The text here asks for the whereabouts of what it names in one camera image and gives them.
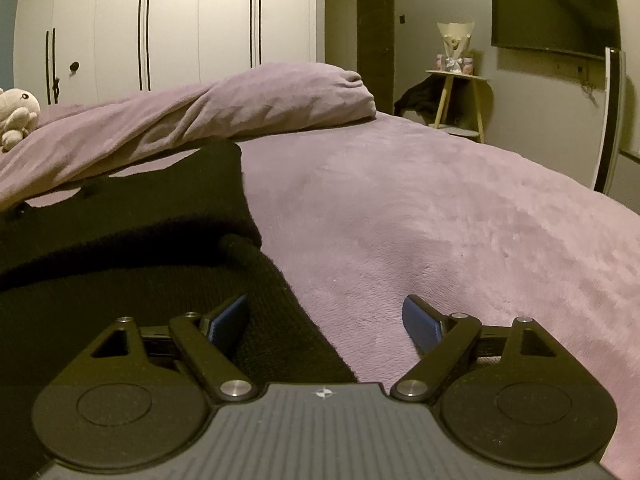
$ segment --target gray ribbed plate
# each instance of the gray ribbed plate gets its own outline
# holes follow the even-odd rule
[[[493,466],[452,443],[420,404],[379,384],[272,384],[221,408],[188,450],[144,471],[88,474],[52,465],[40,480],[612,480],[596,463],[548,474]]]

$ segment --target round table top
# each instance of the round table top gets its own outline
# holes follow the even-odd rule
[[[457,72],[445,72],[444,70],[425,70],[425,72],[430,74],[440,74],[440,75],[450,75],[453,77],[461,77],[462,79],[476,79],[478,81],[489,81],[484,77],[479,77],[477,75],[468,75],[468,74],[459,74]]]

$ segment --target black wardrobe handle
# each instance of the black wardrobe handle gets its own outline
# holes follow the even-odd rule
[[[58,97],[60,96],[60,78],[56,77],[56,29],[53,29],[51,39],[51,68],[53,70],[53,102],[58,104]]]
[[[142,92],[142,48],[140,47],[140,33],[142,31],[142,0],[138,0],[138,79],[140,80],[140,91]]]
[[[258,64],[262,64],[262,0],[258,0]]]
[[[146,0],[146,89],[151,92],[151,72],[149,70],[149,0]]]
[[[47,74],[47,104],[51,104],[51,79],[49,78],[49,31],[47,31],[44,39],[44,62]]]
[[[249,63],[254,67],[254,0],[249,0]]]

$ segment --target purple blanket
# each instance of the purple blanket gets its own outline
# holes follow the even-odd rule
[[[0,153],[0,210],[61,184],[209,137],[340,126],[376,115],[360,75],[323,63],[266,63],[211,83],[45,108],[40,127]]]
[[[407,294],[486,324],[532,316],[612,393],[603,464],[639,478],[640,216],[514,153],[385,114],[241,147],[264,251],[361,381],[390,386],[418,361]]]

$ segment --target wooden table leg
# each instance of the wooden table leg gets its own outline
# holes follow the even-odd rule
[[[478,82],[475,79],[472,79],[471,85],[474,88],[474,101],[476,103],[476,115],[478,118],[479,139],[480,139],[480,143],[484,144],[484,128],[482,127],[482,112],[480,109],[480,92],[478,91]]]
[[[451,83],[449,83],[449,91],[447,92],[447,100],[444,103],[444,110],[442,111],[442,118],[440,119],[440,122],[442,124],[447,124],[447,115],[449,114],[449,103],[451,102],[451,94],[453,94],[453,82],[455,81],[456,78],[454,78],[452,75],[447,76],[447,82],[451,81]]]
[[[451,94],[451,87],[453,86],[453,76],[446,76],[444,81],[444,88],[442,89],[442,95],[440,96],[440,104],[438,105],[438,114],[436,115],[436,121],[433,127],[438,129],[440,127],[440,121],[443,119],[443,112],[445,105],[449,107],[449,97]]]

